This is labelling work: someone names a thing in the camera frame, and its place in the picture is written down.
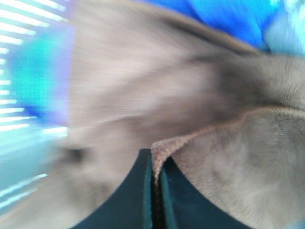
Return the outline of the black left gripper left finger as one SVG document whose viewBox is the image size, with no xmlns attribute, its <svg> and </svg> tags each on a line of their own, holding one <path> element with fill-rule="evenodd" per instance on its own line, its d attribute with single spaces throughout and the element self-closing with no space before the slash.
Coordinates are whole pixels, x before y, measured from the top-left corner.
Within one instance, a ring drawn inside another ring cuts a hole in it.
<svg viewBox="0 0 305 229">
<path fill-rule="evenodd" d="M 152 164 L 150 149 L 141 149 L 115 192 L 75 229 L 151 229 Z"/>
</svg>

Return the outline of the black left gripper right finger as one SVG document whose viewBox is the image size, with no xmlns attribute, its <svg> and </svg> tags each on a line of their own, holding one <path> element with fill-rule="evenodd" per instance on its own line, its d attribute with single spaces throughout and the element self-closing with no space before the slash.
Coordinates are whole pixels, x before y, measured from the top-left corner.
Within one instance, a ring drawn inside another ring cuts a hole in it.
<svg viewBox="0 0 305 229">
<path fill-rule="evenodd" d="M 168 158 L 160 173 L 163 219 L 166 229 L 248 229 L 206 199 Z"/>
</svg>

